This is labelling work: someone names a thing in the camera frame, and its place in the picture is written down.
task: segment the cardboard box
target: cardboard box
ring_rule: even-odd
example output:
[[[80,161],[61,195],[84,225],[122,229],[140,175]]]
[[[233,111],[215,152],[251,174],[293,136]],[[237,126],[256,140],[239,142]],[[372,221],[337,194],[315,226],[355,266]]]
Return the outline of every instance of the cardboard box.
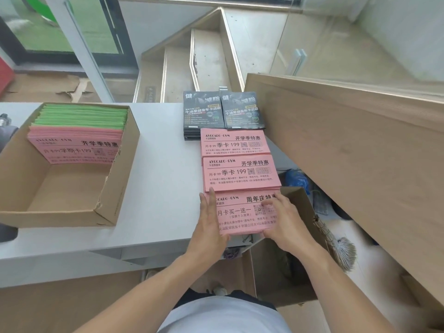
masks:
[[[139,129],[129,106],[122,143],[112,165],[51,165],[27,140],[43,104],[0,154],[0,222],[18,228],[113,226],[117,223]]]
[[[323,235],[313,224],[315,215],[305,190],[301,187],[281,187],[281,193],[288,197],[299,212],[313,238],[324,249],[327,244]],[[264,239],[251,249],[253,260],[254,282],[259,299],[273,303],[276,307],[300,304],[316,300],[316,294],[309,283],[294,285],[287,279],[279,268],[280,262],[275,255],[275,243]]]

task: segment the person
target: person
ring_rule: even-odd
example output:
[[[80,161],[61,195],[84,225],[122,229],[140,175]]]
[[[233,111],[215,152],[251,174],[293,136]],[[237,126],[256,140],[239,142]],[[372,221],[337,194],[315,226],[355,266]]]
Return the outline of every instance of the person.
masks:
[[[214,190],[209,195],[207,202],[200,194],[200,216],[186,252],[75,333],[291,333],[283,317],[269,303],[241,291],[221,297],[189,289],[220,259],[229,240],[229,235],[219,234]],[[272,204],[278,216],[274,228],[264,231],[264,235],[302,262],[332,333],[395,332],[312,238],[288,198],[276,194],[276,198],[263,204]]]

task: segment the right hand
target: right hand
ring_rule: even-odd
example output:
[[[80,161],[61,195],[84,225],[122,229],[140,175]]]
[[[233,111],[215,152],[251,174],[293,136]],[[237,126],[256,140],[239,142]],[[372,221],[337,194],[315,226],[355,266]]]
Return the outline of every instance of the right hand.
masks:
[[[317,242],[299,216],[296,206],[287,197],[276,193],[276,198],[265,200],[262,204],[273,205],[278,215],[275,226],[264,230],[263,234],[274,240],[279,248],[301,258],[317,247]]]

